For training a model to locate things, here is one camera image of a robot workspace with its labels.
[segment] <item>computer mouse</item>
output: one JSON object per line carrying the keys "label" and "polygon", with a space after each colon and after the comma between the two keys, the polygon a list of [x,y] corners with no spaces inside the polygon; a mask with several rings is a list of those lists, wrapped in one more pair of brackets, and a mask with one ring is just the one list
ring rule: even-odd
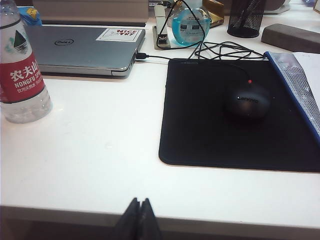
{"label": "computer mouse", "polygon": [[270,103],[269,91],[252,80],[229,86],[224,93],[224,110],[242,119],[263,118]]}

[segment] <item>white desk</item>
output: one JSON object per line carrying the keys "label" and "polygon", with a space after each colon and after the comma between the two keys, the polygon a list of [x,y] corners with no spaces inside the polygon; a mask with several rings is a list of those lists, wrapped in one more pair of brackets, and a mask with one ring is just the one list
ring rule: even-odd
{"label": "white desk", "polygon": [[[320,14],[291,8],[264,17],[257,38],[228,35],[226,19],[207,40],[287,52],[260,42],[264,27],[282,23],[320,32]],[[187,57],[190,49],[154,50],[154,22],[146,25],[141,52]],[[167,62],[137,62],[120,80],[45,77],[49,115],[21,125],[1,116],[1,204],[122,214],[133,197],[148,197],[157,217],[320,229],[320,174],[160,161]]]}

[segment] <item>dell logo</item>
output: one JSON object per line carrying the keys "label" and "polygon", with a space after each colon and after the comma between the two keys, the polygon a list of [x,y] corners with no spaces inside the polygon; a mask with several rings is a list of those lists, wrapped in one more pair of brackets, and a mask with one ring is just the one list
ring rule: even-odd
{"label": "dell logo", "polygon": [[248,97],[239,97],[237,96],[236,99],[238,99],[239,101],[248,101],[248,102],[254,102],[254,103],[258,103],[259,101],[256,99],[252,99],[252,98],[248,98]]}
{"label": "dell logo", "polygon": [[72,39],[61,39],[58,41],[55,41],[54,44],[57,46],[66,46],[72,44],[74,41]]}

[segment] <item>black mouse pad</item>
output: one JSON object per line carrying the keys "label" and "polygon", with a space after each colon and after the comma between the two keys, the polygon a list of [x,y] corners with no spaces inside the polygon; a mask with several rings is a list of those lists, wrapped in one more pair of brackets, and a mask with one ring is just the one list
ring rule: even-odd
{"label": "black mouse pad", "polygon": [[267,60],[223,60],[270,91],[268,114],[239,120],[224,112],[226,86],[245,72],[208,61],[170,60],[159,146],[170,165],[320,172],[320,145]]}

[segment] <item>pencil holder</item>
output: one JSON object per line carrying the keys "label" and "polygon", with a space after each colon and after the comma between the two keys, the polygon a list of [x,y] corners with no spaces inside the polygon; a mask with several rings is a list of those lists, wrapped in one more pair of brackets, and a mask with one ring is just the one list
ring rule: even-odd
{"label": "pencil holder", "polygon": [[228,34],[239,38],[259,35],[266,0],[232,0]]}

